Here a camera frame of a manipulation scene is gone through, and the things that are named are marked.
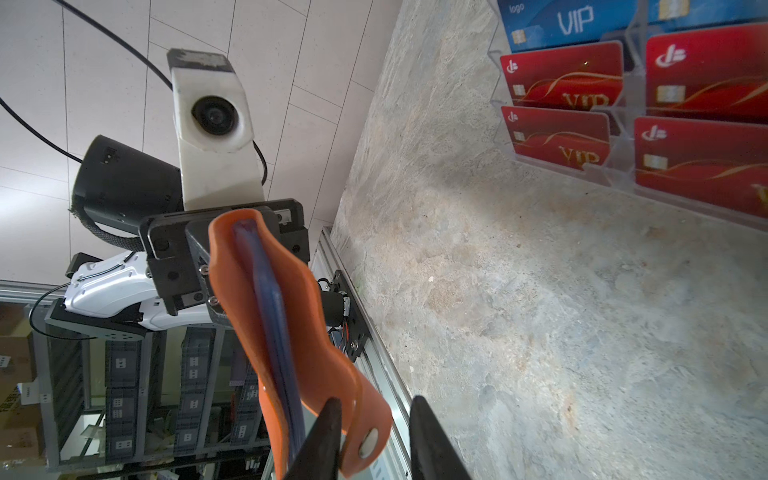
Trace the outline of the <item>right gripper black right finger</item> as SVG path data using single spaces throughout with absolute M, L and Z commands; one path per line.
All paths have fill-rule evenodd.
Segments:
M 429 403 L 415 396 L 410 408 L 411 473 L 415 480 L 470 480 Z

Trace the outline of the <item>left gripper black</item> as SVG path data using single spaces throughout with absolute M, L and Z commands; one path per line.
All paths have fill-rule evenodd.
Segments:
M 203 305 L 210 296 L 210 283 L 199 268 L 210 261 L 208 225 L 218 216 L 239 206 L 175 212 L 145 218 L 139 236 L 157 291 L 168 314 Z M 295 199 L 280 199 L 240 205 L 256 209 L 280 244 L 298 259 L 310 260 L 309 235 L 304 210 Z

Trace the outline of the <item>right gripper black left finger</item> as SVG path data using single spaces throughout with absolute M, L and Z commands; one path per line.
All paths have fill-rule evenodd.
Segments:
M 342 438 L 342 404 L 326 401 L 285 480 L 336 480 Z

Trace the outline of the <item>orange card holder wallet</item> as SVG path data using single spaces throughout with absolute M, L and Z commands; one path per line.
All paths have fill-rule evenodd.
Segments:
M 259 380 L 259 402 L 282 479 L 304 441 L 303 411 L 341 403 L 340 473 L 351 478 L 382 453 L 393 426 L 379 391 L 330 341 L 319 286 L 308 266 L 255 209 L 208 227 L 209 282 Z

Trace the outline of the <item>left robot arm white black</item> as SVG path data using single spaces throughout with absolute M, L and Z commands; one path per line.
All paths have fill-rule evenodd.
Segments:
M 93 140 L 71 211 L 118 253 L 74 256 L 48 322 L 128 341 L 177 327 L 228 328 L 253 353 L 272 340 L 318 341 L 324 311 L 302 205 L 265 199 L 249 138 L 185 136 L 180 154 L 171 165 L 106 136 Z

